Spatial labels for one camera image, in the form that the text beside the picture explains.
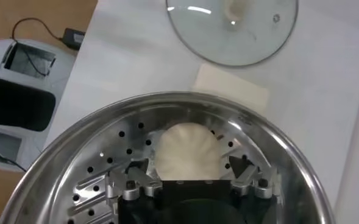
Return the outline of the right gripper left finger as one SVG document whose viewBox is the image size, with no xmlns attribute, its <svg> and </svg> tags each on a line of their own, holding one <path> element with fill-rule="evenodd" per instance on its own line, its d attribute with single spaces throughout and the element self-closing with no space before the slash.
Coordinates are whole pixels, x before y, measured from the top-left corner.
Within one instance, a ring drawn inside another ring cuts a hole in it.
<svg viewBox="0 0 359 224">
<path fill-rule="evenodd" d="M 141 193 L 156 197 L 163 183 L 147 174 L 148 164 L 148 160 L 130 161 L 110 169 L 105 174 L 106 197 L 122 197 L 125 201 L 137 200 Z"/>
</svg>

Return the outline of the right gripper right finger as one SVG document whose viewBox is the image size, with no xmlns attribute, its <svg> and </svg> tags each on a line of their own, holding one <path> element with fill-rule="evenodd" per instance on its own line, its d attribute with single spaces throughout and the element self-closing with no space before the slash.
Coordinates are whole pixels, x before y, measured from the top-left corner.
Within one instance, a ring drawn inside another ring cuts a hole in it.
<svg viewBox="0 0 359 224">
<path fill-rule="evenodd" d="M 253 192 L 260 199 L 281 198 L 280 176 L 275 167 L 256 166 L 246 155 L 241 158 L 229 156 L 230 168 L 235 178 L 231 186 L 241 197 Z"/>
</svg>

